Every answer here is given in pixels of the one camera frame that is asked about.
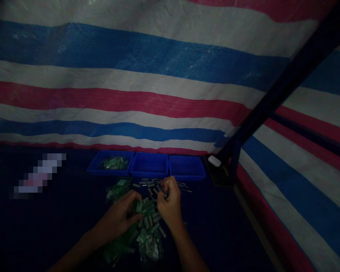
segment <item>striped tarp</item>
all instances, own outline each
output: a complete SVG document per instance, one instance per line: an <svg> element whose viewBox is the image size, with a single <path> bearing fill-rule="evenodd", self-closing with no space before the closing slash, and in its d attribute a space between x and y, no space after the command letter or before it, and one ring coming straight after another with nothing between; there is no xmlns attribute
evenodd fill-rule
<svg viewBox="0 0 340 272"><path fill-rule="evenodd" d="M340 47L278 111L340 143ZM285 263L340 271L340 157L269 119L243 146L242 188Z"/></svg>
<svg viewBox="0 0 340 272"><path fill-rule="evenodd" d="M334 3L0 1L0 142L217 153Z"/></svg>

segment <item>finger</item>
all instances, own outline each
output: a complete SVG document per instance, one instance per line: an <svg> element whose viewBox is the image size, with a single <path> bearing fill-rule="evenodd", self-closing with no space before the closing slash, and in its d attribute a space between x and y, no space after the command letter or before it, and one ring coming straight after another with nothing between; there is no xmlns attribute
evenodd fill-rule
<svg viewBox="0 0 340 272"><path fill-rule="evenodd" d="M158 205L159 203L162 203L162 202L165 202L165 194L163 191L161 191L159 194L158 194Z"/></svg>
<svg viewBox="0 0 340 272"><path fill-rule="evenodd" d="M167 186L165 186L166 191L167 191L167 189L169 189L170 191L179 189L178 184L176 182L176 179L173 176L164 179L163 183L164 183L164 185L167 185Z"/></svg>
<svg viewBox="0 0 340 272"><path fill-rule="evenodd" d="M129 219L127 219L127 225L131 226L131 225L133 225L137 221L140 221L143 218L144 218L144 215L142 213L137 213L134 216L132 216Z"/></svg>
<svg viewBox="0 0 340 272"><path fill-rule="evenodd" d="M130 194L132 194L134 192L134 190L130 190L127 192L127 194L125 194L123 197L121 197L117 202L123 202L126 198L128 198L128 196Z"/></svg>
<svg viewBox="0 0 340 272"><path fill-rule="evenodd" d="M142 201L142 196L138 193L132 190L131 194L127 196L127 198L124 199L123 205L128 209L128 207L132 204L132 202L137 199L138 201Z"/></svg>

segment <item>plastic tray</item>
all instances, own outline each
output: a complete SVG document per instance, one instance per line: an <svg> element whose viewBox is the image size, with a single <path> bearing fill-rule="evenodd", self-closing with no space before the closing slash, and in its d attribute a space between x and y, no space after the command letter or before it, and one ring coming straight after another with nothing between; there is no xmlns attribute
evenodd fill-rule
<svg viewBox="0 0 340 272"><path fill-rule="evenodd" d="M199 157L170 156L170 175L179 181L200 181L206 178L204 165Z"/></svg>
<svg viewBox="0 0 340 272"><path fill-rule="evenodd" d="M168 176L168 166L166 154L137 152L131 167L131 174L142 178L165 178Z"/></svg>
<svg viewBox="0 0 340 272"><path fill-rule="evenodd" d="M105 158L109 158L112 156L123 156L126 157L130 162L126 170L102 170L100 169L100 165ZM134 152L131 151L105 151L101 150L92 160L90 166L87 171L90 172L94 176L129 176L130 168L133 162Z"/></svg>

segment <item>small metal part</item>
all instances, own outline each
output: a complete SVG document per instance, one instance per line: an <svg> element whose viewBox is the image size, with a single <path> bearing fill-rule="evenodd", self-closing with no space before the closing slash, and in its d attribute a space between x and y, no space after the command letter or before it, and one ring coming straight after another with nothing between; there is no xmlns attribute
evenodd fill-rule
<svg viewBox="0 0 340 272"><path fill-rule="evenodd" d="M156 212L152 214L152 217L157 217L160 214L160 212Z"/></svg>
<svg viewBox="0 0 340 272"><path fill-rule="evenodd" d="M161 215L158 215L158 216L154 217L154 218L152 219L152 221L154 221L154 223L156 223L156 222L159 221L160 219L161 219Z"/></svg>
<svg viewBox="0 0 340 272"><path fill-rule="evenodd" d="M166 238L166 234L165 234L164 230L161 227L159 227L159 230L160 230L161 234L164 236L164 238Z"/></svg>
<svg viewBox="0 0 340 272"><path fill-rule="evenodd" d="M145 227L146 227L146 229L148 229L150 227L150 225L148 224L147 217L144 217L144 221L145 221Z"/></svg>
<svg viewBox="0 0 340 272"><path fill-rule="evenodd" d="M181 191L186 191L186 192L189 192L189 193L192 193L193 191L190 191L190 190L185 190L185 189L180 189Z"/></svg>

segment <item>dark blue table surface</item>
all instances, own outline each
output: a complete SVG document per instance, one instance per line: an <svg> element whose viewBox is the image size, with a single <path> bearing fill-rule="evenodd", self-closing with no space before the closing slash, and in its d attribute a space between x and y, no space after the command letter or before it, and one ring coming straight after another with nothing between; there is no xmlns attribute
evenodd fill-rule
<svg viewBox="0 0 340 272"><path fill-rule="evenodd" d="M109 208L106 188L117 178L92 177L86 172L97 152L0 145L1 269L45 271L103 216ZM67 161L43 193L33 199L9 199L12 187L37 166L43 153L66 153ZM209 173L205 180L187 184L193 193L183 192L183 220L210 270L274 271L233 190L214 186ZM146 196L145 188L140 192ZM161 224L167 233L163 263L167 270L178 271L174 242ZM124 256L116 268L140 269L138 253Z"/></svg>

